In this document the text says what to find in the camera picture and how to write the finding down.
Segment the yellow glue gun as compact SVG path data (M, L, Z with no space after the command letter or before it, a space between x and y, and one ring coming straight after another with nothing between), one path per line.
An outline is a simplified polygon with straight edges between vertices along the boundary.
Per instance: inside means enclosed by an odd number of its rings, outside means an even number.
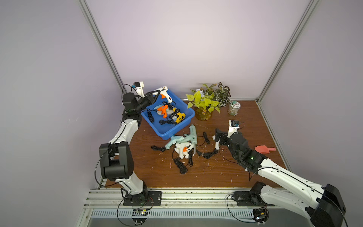
M172 119L174 120L175 124L179 124L185 119L185 117L186 117L185 113L178 112L172 117Z

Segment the white orange glue gun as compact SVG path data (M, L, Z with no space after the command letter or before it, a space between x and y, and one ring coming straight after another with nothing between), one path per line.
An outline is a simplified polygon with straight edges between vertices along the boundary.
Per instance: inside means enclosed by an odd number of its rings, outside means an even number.
M180 159L188 159L190 157L190 151L195 148L195 145L191 142L182 142L175 145L175 152L179 155Z

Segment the long mint glue gun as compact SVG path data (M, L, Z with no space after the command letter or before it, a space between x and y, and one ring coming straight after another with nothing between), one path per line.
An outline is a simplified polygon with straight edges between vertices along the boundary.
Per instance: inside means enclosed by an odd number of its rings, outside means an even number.
M196 132L196 127L191 124L190 127L190 133L189 134L184 134L184 139L186 141L190 141L193 145L193 154L196 154L196 145L198 143L198 137L197 137L197 132Z

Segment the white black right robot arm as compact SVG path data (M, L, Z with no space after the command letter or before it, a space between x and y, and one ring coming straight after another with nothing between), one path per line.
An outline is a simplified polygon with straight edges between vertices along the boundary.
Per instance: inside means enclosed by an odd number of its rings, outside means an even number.
M299 214L315 227L341 227L347 224L346 207L339 189L306 180L279 166L265 155L251 149L237 128L228 132L216 129L215 149L227 146L233 159L252 176L267 178L284 188L283 191L257 182L257 197L265 204L272 204Z

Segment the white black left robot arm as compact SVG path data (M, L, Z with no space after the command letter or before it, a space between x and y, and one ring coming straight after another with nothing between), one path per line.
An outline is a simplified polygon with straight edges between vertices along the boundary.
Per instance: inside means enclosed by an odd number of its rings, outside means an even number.
M159 94L159 91L147 92L137 99L136 94L126 93L123 96L124 111L121 126L113 139L99 147L98 165L102 178L120 184L129 200L148 198L146 184L134 172L130 142L141 125L142 111L154 104Z

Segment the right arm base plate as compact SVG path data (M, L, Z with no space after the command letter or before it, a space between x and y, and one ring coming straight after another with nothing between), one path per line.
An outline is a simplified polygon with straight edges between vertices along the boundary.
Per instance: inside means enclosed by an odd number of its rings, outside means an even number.
M268 207L274 206L264 202L261 196L255 192L236 191L232 194L232 200L237 203L237 206L255 206L255 207Z

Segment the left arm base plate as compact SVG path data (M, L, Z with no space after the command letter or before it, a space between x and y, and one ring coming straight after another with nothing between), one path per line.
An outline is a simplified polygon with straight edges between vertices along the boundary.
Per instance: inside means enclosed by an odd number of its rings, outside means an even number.
M161 206L162 192L161 191L151 191L147 195L137 194L137 195L127 195L123 201L123 206Z

